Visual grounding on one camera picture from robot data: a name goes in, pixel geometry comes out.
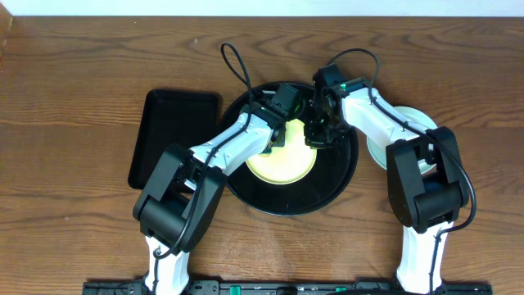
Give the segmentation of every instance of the yellow disc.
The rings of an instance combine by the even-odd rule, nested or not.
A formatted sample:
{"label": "yellow disc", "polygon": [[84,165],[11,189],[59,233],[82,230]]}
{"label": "yellow disc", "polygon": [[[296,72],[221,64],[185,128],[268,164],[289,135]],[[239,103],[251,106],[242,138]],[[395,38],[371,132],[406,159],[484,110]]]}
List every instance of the yellow disc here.
{"label": "yellow disc", "polygon": [[270,184],[290,184],[313,168],[317,150],[305,145],[304,123],[295,119],[286,123],[286,144],[272,147],[270,154],[254,155],[247,167],[258,178]]}

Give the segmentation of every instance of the round black tray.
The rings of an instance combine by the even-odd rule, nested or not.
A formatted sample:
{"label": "round black tray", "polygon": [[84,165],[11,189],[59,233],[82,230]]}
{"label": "round black tray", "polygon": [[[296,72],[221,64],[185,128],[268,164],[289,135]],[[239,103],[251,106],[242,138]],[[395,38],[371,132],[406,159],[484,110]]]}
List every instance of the round black tray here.
{"label": "round black tray", "polygon": [[[273,82],[254,88],[255,91],[276,91],[282,83],[288,83],[299,91],[310,92],[311,85],[295,82]],[[241,108],[249,102],[248,94],[241,95],[224,113],[220,130],[234,124]],[[359,145],[355,128],[351,128],[336,147],[319,149],[311,171],[292,184],[270,184],[256,177],[246,163],[228,178],[229,189],[242,201],[260,211],[296,216],[318,210],[334,200],[350,182],[357,159]]]}

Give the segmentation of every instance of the robotic arm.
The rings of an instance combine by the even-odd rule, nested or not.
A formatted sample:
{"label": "robotic arm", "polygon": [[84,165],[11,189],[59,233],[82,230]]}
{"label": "robotic arm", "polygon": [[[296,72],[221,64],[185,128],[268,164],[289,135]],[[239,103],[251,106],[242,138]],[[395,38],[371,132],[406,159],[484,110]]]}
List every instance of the robotic arm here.
{"label": "robotic arm", "polygon": [[[313,148],[329,148],[345,130],[356,127],[386,151],[389,199],[393,212],[404,226],[397,279],[405,291],[428,293],[434,236],[439,229],[449,228],[457,219],[460,207],[468,203],[466,187],[456,168],[446,155],[382,113],[377,103],[397,118],[408,120],[381,98],[376,89],[373,94],[377,100],[372,103],[365,79],[347,81],[337,66],[331,65],[321,68],[314,82],[316,94],[306,107],[306,144]],[[246,131],[216,152],[205,174],[201,173],[202,163],[211,148],[244,126],[247,106],[234,125],[209,142],[189,150],[173,145],[164,152],[133,209],[133,216],[140,221],[141,232],[147,236],[149,245],[151,261],[146,286],[150,291],[160,295],[180,294],[184,290],[189,280],[189,252],[207,231],[228,176],[249,157],[282,144],[285,122],[292,118],[299,101],[300,94],[287,84],[271,98],[257,101]],[[424,126],[414,123],[411,126],[430,134],[460,159],[456,140],[449,129],[425,130]],[[436,164],[437,169],[421,175],[418,161]],[[196,189],[200,177],[205,177],[200,199],[180,246],[165,259],[155,259],[154,252],[166,252],[179,238],[192,204],[192,200],[175,192],[171,184],[184,182]],[[443,247],[440,247],[434,288],[441,285],[442,253]]]}

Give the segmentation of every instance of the white wall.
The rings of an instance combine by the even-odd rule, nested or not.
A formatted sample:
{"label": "white wall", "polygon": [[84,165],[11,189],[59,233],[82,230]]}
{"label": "white wall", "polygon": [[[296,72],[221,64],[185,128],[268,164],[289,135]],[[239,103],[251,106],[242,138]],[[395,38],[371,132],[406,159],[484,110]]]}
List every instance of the white wall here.
{"label": "white wall", "polygon": [[524,0],[0,0],[14,16],[524,16]]}

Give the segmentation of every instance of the wooden table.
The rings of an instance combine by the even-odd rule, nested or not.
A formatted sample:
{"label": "wooden table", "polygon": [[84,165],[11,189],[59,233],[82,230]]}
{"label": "wooden table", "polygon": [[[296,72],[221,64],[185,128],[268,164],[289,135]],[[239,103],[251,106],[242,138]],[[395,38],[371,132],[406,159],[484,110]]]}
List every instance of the wooden table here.
{"label": "wooden table", "polygon": [[[308,82],[343,49],[374,51],[382,96],[450,127],[477,189],[477,218],[446,244],[444,279],[524,292],[523,28],[486,18],[15,18],[0,61],[0,293],[79,294],[86,280],[147,271],[131,216],[139,191],[127,185],[144,99],[161,87],[210,90],[225,111],[246,90],[222,61],[223,41],[254,85]],[[352,77],[374,69],[360,54],[340,63]],[[354,178],[320,211],[270,216],[226,191],[191,272],[391,278],[402,229],[361,135]]]}

